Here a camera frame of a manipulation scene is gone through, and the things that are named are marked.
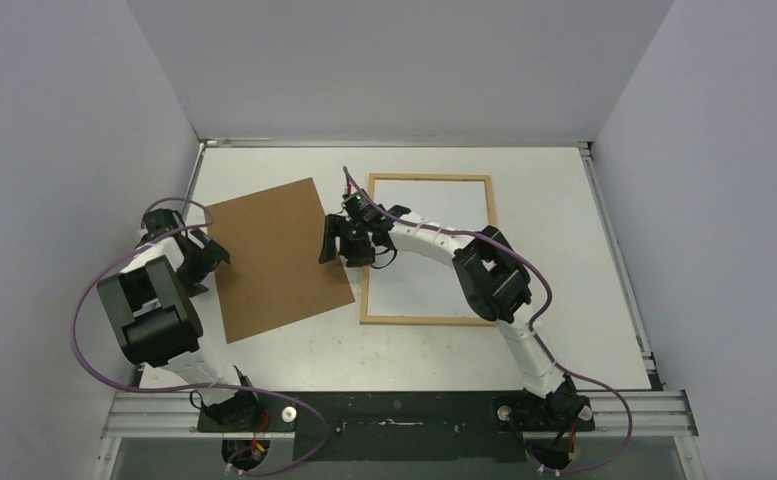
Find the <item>purple hose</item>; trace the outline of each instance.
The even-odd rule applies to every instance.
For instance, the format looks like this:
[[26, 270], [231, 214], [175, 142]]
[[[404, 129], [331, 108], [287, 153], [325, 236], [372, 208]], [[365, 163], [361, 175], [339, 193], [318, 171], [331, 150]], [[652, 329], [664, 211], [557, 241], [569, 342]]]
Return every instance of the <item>purple hose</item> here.
[[[515, 252], [511, 248], [509, 248], [509, 247], [507, 247], [507, 246], [505, 246], [505, 245], [495, 241], [492, 238], [486, 237], [485, 235], [482, 235], [479, 232], [471, 232], [469, 230], [452, 230], [452, 229], [449, 229], [449, 228], [433, 227], [431, 225], [418, 225], [416, 223], [409, 222], [408, 220], [403, 220], [402, 218], [398, 218], [398, 217], [392, 215], [390, 212], [388, 212], [384, 208], [380, 207], [379, 204], [377, 204], [375, 201], [373, 201], [373, 199], [370, 198], [370, 195], [368, 195], [366, 191], [364, 191], [361, 187], [359, 187], [359, 184], [356, 183], [356, 180], [353, 178], [352, 175], [350, 175], [350, 171], [347, 169], [347, 167], [344, 167], [344, 176], [347, 177], [347, 183], [352, 185], [353, 189], [356, 192], [358, 192], [367, 201], [367, 203], [369, 203], [371, 206], [373, 206], [376, 209], [376, 211], [378, 211], [382, 215], [385, 215], [387, 218], [391, 219], [393, 222], [399, 223], [401, 225], [406, 225], [406, 226], [409, 226], [409, 227], [416, 227], [416, 228], [420, 227], [420, 228], [423, 228], [424, 230], [432, 230], [434, 232], [440, 231], [442, 233], [447, 233], [447, 234], [450, 234], [450, 235], [464, 235], [464, 236], [469, 236], [469, 237], [476, 238], [478, 240], [482, 240], [482, 241], [488, 243], [489, 245], [493, 246], [494, 248], [497, 248], [498, 250], [501, 250], [501, 251], [507, 253], [508, 255], [514, 257], [516, 260], [518, 260], [519, 262], [524, 264], [526, 266], [526, 268], [528, 268], [538, 278], [538, 281], [541, 282], [541, 285], [544, 287], [544, 291], [547, 294], [547, 298], [544, 300], [544, 303], [541, 305], [541, 307], [538, 309], [538, 311], [535, 312], [532, 315], [532, 317], [530, 317], [529, 325], [528, 325], [529, 326], [529, 331], [531, 333], [535, 333], [535, 339], [538, 341], [538, 345], [541, 347], [542, 350], [544, 350], [544, 353], [547, 355], [547, 358], [549, 358], [550, 361], [553, 362], [553, 365], [558, 367], [559, 370], [561, 370], [562, 372], [566, 373], [567, 375], [570, 375], [573, 378], [582, 380], [584, 382], [593, 383], [594, 385], [597, 385], [598, 387], [600, 387], [600, 388], [602, 388], [602, 389], [604, 389], [604, 390], [606, 390], [608, 392], [611, 392], [612, 395], [618, 397], [618, 400], [620, 400], [621, 403], [623, 404], [624, 410], [626, 410], [626, 414], [627, 414], [627, 433], [626, 433], [626, 437], [624, 437], [624, 440], [621, 442], [621, 445], [618, 447], [617, 450], [615, 450], [614, 453], [612, 453], [612, 455], [610, 455], [608, 458], [606, 458], [605, 460], [602, 460], [600, 462], [593, 463], [591, 465], [586, 465], [584, 467], [578, 467], [578, 468], [574, 468], [574, 469], [563, 470], [560, 473], [562, 473], [562, 474], [573, 474], [573, 473], [587, 472], [589, 470], [594, 470], [596, 468], [600, 468], [600, 467], [602, 467], [602, 466], [612, 462], [616, 458], [618, 458], [618, 456], [620, 456], [620, 454], [623, 453], [624, 450], [626, 450], [627, 446], [629, 445], [630, 440], [632, 440], [633, 419], [632, 419], [632, 410], [630, 410], [630, 408], [629, 408], [629, 403], [627, 403], [626, 399], [623, 397], [623, 395], [621, 395], [620, 392], [618, 392], [616, 389], [612, 388], [611, 386], [601, 382], [600, 380], [595, 380], [593, 378], [586, 377], [585, 375], [580, 375], [580, 374], [575, 373], [574, 371], [570, 370], [569, 368], [565, 368], [565, 366], [562, 365], [561, 363], [559, 363], [556, 360], [556, 358], [553, 356], [553, 352], [550, 351], [550, 349], [547, 347], [547, 344], [545, 344], [544, 341], [541, 339], [541, 335], [536, 332], [536, 330], [534, 328], [535, 322], [538, 320], [539, 317], [541, 317], [541, 315], [544, 314], [544, 312], [547, 311], [548, 308], [550, 308], [550, 303], [552, 303], [552, 301], [553, 301], [553, 289], [550, 287], [550, 283], [547, 282], [547, 279], [544, 278], [544, 275], [542, 275], [541, 272], [537, 268], [535, 268], [535, 265], [533, 265], [529, 260], [525, 259], [523, 256], [521, 256], [519, 253]], [[532, 457], [532, 455], [530, 455], [530, 458], [532, 458], [533, 460], [538, 462], [535, 459], [535, 457]], [[555, 473], [556, 472], [555, 470], [551, 470], [551, 469], [549, 469], [547, 467], [544, 467], [544, 471], [549, 472], [549, 473]]]
[[[73, 351], [73, 356], [76, 357], [76, 361], [79, 362], [79, 365], [82, 366], [82, 368], [90, 374], [90, 376], [94, 377], [97, 381], [108, 385], [111, 388], [114, 388], [115, 390], [120, 390], [122, 392], [129, 392], [129, 393], [174, 393], [174, 392], [182, 392], [185, 390], [194, 390], [197, 388], [222, 388], [222, 389], [228, 389], [228, 390], [240, 390], [243, 392], [254, 392], [260, 395], [267, 395], [270, 397], [276, 397], [280, 398], [282, 400], [285, 400], [286, 402], [291, 402], [293, 404], [299, 405], [306, 410], [308, 410], [311, 414], [313, 414], [315, 417], [317, 417], [318, 420], [323, 424], [324, 427], [326, 427], [326, 435], [324, 435], [323, 439], [321, 439], [320, 443], [318, 443], [314, 448], [309, 450], [305, 455], [301, 456], [300, 458], [292, 461], [291, 463], [287, 465], [283, 465], [282, 467], [276, 468], [274, 470], [269, 470], [266, 472], [261, 473], [252, 473], [252, 472], [244, 472], [245, 475], [253, 476], [253, 477], [264, 477], [267, 475], [273, 475], [274, 473], [284, 472], [285, 470], [289, 470], [291, 468], [296, 467], [297, 465], [303, 463], [308, 458], [314, 456], [317, 452], [320, 451], [320, 449], [323, 448], [324, 445], [326, 445], [326, 442], [329, 441], [329, 438], [332, 434], [332, 428], [329, 426], [329, 422], [326, 421], [326, 419], [323, 417], [323, 415], [320, 414], [314, 407], [311, 405], [303, 402], [302, 400], [298, 400], [294, 397], [278, 393], [278, 392], [272, 392], [270, 390], [264, 390], [261, 388], [256, 387], [245, 387], [243, 385], [227, 385], [227, 384], [210, 384], [210, 383], [192, 383], [188, 385], [181, 385], [181, 386], [173, 386], [173, 387], [159, 387], [159, 388], [139, 388], [139, 387], [130, 387], [127, 385], [123, 385], [122, 383], [112, 380], [102, 373], [100, 373], [97, 369], [95, 369], [85, 358], [85, 356], [82, 354], [81, 349], [79, 348], [79, 341], [76, 338], [76, 324], [79, 322], [79, 312], [82, 310], [82, 305], [85, 303], [85, 299], [87, 296], [91, 293], [91, 290], [93, 290], [94, 286], [97, 284], [97, 282], [104, 276], [108, 274], [111, 270], [116, 268], [118, 265], [121, 265], [123, 263], [128, 262], [132, 259], [136, 254], [146, 250], [150, 246], [152, 246], [154, 243], [160, 242], [161, 240], [164, 240], [165, 238], [172, 237], [174, 235], [178, 235], [182, 232], [193, 230], [196, 228], [202, 228], [207, 227], [214, 223], [214, 215], [211, 213], [211, 210], [209, 210], [205, 205], [200, 204], [199, 202], [195, 202], [194, 200], [185, 199], [185, 198], [179, 198], [179, 197], [168, 197], [163, 198], [152, 205], [150, 205], [145, 211], [149, 212], [152, 208], [154, 208], [156, 205], [163, 203], [165, 201], [171, 201], [171, 200], [178, 200], [182, 202], [187, 202], [192, 205], [196, 205], [197, 207], [201, 208], [203, 212], [205, 212], [206, 217], [209, 219], [206, 223], [200, 224], [200, 225], [188, 225], [184, 227], [180, 227], [174, 230], [171, 230], [167, 232], [166, 234], [162, 235], [161, 237], [156, 238], [155, 240], [151, 241], [150, 243], [141, 245], [140, 247], [136, 248], [135, 250], [127, 253], [126, 255], [123, 255], [121, 258], [117, 259], [116, 261], [109, 264], [107, 267], [102, 269], [99, 273], [96, 274], [96, 276], [87, 284], [85, 285], [85, 288], [82, 290], [82, 295], [79, 297], [79, 300], [76, 302], [76, 307], [73, 310], [73, 321], [70, 322], [70, 349]], [[229, 459], [229, 463], [232, 462], [234, 458], [236, 458], [237, 455], [240, 455], [240, 452], [236, 452], [235, 455], [233, 455]]]

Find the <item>purple cable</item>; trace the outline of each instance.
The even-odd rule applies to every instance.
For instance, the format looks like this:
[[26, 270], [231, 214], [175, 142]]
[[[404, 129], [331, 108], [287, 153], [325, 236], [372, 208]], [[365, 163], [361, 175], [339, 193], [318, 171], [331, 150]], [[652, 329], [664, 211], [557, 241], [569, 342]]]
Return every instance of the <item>purple cable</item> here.
[[[600, 468], [616, 458], [620, 456], [621, 453], [626, 450], [627, 446], [629, 446], [630, 440], [632, 440], [632, 427], [633, 427], [633, 419], [632, 419], [632, 410], [630, 410], [629, 403], [627, 403], [626, 399], [621, 395], [620, 392], [618, 392], [616, 389], [612, 388], [611, 386], [601, 382], [600, 380], [595, 380], [590, 377], [586, 377], [585, 375], [580, 375], [578, 373], [575, 373], [569, 368], [566, 368], [564, 365], [559, 363], [556, 358], [553, 356], [553, 352], [550, 351], [550, 349], [547, 347], [547, 344], [544, 343], [544, 341], [541, 339], [541, 335], [535, 330], [535, 322], [538, 320], [541, 315], [544, 314], [544, 312], [547, 311], [548, 308], [550, 308], [550, 303], [553, 302], [553, 289], [550, 287], [550, 283], [547, 281], [546, 278], [544, 278], [544, 275], [541, 274], [541, 272], [535, 268], [535, 265], [533, 265], [529, 260], [525, 259], [523, 256], [521, 256], [519, 253], [515, 252], [511, 248], [495, 241], [492, 238], [486, 237], [485, 235], [482, 235], [479, 232], [472, 232], [470, 230], [453, 230], [449, 228], [439, 228], [439, 227], [433, 227], [431, 225], [418, 225], [414, 222], [409, 222], [408, 220], [403, 220], [399, 217], [396, 217], [392, 215], [390, 212], [385, 210], [384, 208], [380, 207], [379, 204], [377, 204], [372, 198], [370, 198], [370, 195], [367, 194], [366, 191], [364, 191], [358, 183], [356, 183], [356, 179], [353, 178], [352, 175], [350, 175], [350, 171], [347, 169], [347, 167], [344, 167], [344, 176], [347, 177], [347, 183], [353, 186], [353, 189], [358, 192], [366, 201], [369, 203], [372, 207], [376, 209], [379, 213], [382, 215], [385, 215], [385, 217], [391, 219], [391, 221], [395, 223], [399, 223], [401, 225], [406, 225], [408, 227], [415, 227], [415, 228], [423, 228], [424, 230], [432, 230], [434, 232], [442, 232], [447, 233], [450, 235], [464, 235], [476, 238], [478, 240], [482, 240], [485, 243], [488, 243], [489, 245], [493, 246], [494, 248], [497, 248], [498, 250], [501, 250], [505, 252], [506, 254], [514, 257], [516, 260], [521, 262], [528, 268], [537, 278], [538, 281], [541, 282], [541, 285], [544, 287], [544, 291], [547, 294], [547, 299], [544, 300], [544, 303], [541, 305], [541, 307], [536, 311], [532, 317], [529, 319], [529, 331], [530, 333], [535, 334], [535, 339], [538, 341], [538, 345], [541, 347], [542, 350], [544, 350], [544, 354], [547, 355], [547, 358], [550, 359], [551, 362], [553, 362], [553, 365], [558, 367], [559, 370], [564, 372], [567, 375], [570, 375], [573, 378], [582, 380], [584, 382], [593, 383], [594, 385], [597, 385], [598, 387], [610, 392], [612, 395], [618, 397], [618, 400], [621, 401], [621, 403], [624, 406], [624, 410], [626, 410], [627, 414], [627, 433], [626, 437], [624, 437], [624, 440], [621, 442], [621, 445], [618, 447], [617, 450], [615, 450], [614, 453], [609, 455], [608, 458], [605, 460], [602, 460], [597, 463], [593, 463], [591, 465], [586, 465], [584, 467], [574, 468], [570, 470], [563, 470], [560, 473], [562, 474], [573, 474], [573, 473], [583, 473], [587, 472], [589, 470], [594, 470], [596, 468]], [[536, 463], [538, 463], [538, 460], [535, 459], [532, 455], [530, 455], [530, 458], [532, 458]], [[544, 471], [548, 473], [556, 473], [556, 470], [549, 469], [547, 467], [544, 467]]]
[[[300, 458], [292, 461], [291, 463], [287, 465], [283, 465], [282, 467], [268, 470], [265, 472], [260, 473], [252, 473], [252, 472], [244, 472], [247, 476], [253, 476], [253, 477], [264, 477], [268, 475], [273, 475], [275, 473], [284, 472], [286, 470], [289, 470], [291, 468], [296, 467], [297, 465], [303, 463], [308, 458], [315, 455], [317, 452], [320, 451], [320, 449], [323, 448], [324, 445], [326, 445], [326, 442], [329, 441], [329, 438], [332, 434], [332, 428], [329, 425], [329, 422], [326, 421], [326, 418], [323, 417], [323, 415], [320, 414], [314, 407], [311, 405], [303, 402], [302, 400], [296, 399], [294, 397], [291, 397], [289, 395], [285, 395], [279, 392], [273, 392], [270, 390], [264, 390], [261, 388], [256, 387], [245, 387], [243, 385], [227, 385], [227, 384], [212, 384], [212, 383], [191, 383], [187, 385], [181, 385], [181, 386], [173, 386], [173, 387], [158, 387], [158, 388], [139, 388], [139, 387], [130, 387], [128, 385], [123, 385], [122, 383], [112, 380], [102, 373], [100, 373], [97, 369], [95, 369], [85, 358], [85, 356], [82, 354], [82, 350], [79, 348], [79, 340], [76, 338], [76, 324], [79, 321], [79, 312], [82, 310], [82, 305], [85, 303], [85, 299], [90, 294], [91, 290], [93, 290], [94, 286], [97, 284], [97, 282], [104, 276], [108, 274], [111, 270], [116, 268], [118, 265], [121, 265], [123, 263], [128, 262], [132, 259], [136, 254], [146, 250], [147, 248], [151, 247], [153, 244], [160, 242], [161, 240], [164, 240], [165, 238], [172, 237], [174, 235], [178, 235], [182, 232], [193, 230], [196, 228], [202, 228], [207, 227], [214, 223], [214, 215], [211, 213], [211, 210], [209, 210], [205, 205], [200, 204], [199, 202], [196, 202], [194, 200], [190, 200], [187, 198], [180, 198], [180, 197], [167, 197], [163, 198], [161, 200], [158, 200], [157, 202], [150, 205], [145, 211], [149, 212], [152, 208], [154, 208], [156, 205], [166, 202], [166, 201], [172, 201], [172, 200], [178, 200], [182, 202], [187, 202], [192, 205], [196, 205], [197, 207], [201, 208], [203, 212], [205, 212], [206, 217], [209, 219], [206, 223], [200, 224], [200, 225], [187, 225], [184, 227], [176, 228], [174, 230], [171, 230], [167, 232], [166, 234], [162, 235], [161, 237], [156, 238], [155, 240], [151, 241], [150, 243], [146, 243], [144, 245], [141, 245], [140, 247], [136, 248], [135, 250], [127, 253], [126, 255], [123, 255], [116, 261], [109, 264], [107, 267], [105, 267], [103, 270], [101, 270], [99, 273], [96, 274], [96, 276], [87, 284], [85, 285], [85, 288], [82, 290], [82, 295], [79, 297], [79, 300], [76, 302], [76, 307], [73, 311], [73, 321], [70, 322], [70, 349], [73, 351], [73, 356], [76, 357], [76, 361], [79, 362], [79, 365], [88, 372], [90, 376], [92, 376], [94, 379], [99, 381], [100, 383], [103, 383], [105, 385], [108, 385], [111, 388], [114, 388], [115, 390], [120, 390], [122, 392], [129, 392], [129, 393], [174, 393], [174, 392], [182, 392], [185, 390], [194, 390], [197, 388], [221, 388], [221, 389], [227, 389], [227, 390], [240, 390], [243, 392], [253, 392], [260, 395], [267, 395], [270, 397], [276, 397], [282, 400], [285, 400], [286, 402], [291, 402], [293, 404], [299, 405], [306, 410], [308, 410], [312, 415], [317, 417], [318, 420], [323, 424], [324, 427], [326, 427], [326, 435], [324, 435], [323, 439], [318, 443], [314, 448], [309, 450], [305, 455], [301, 456]], [[234, 458], [236, 458], [237, 455], [239, 455], [240, 452], [236, 452], [235, 455], [230, 457], [229, 463], [232, 462]]]

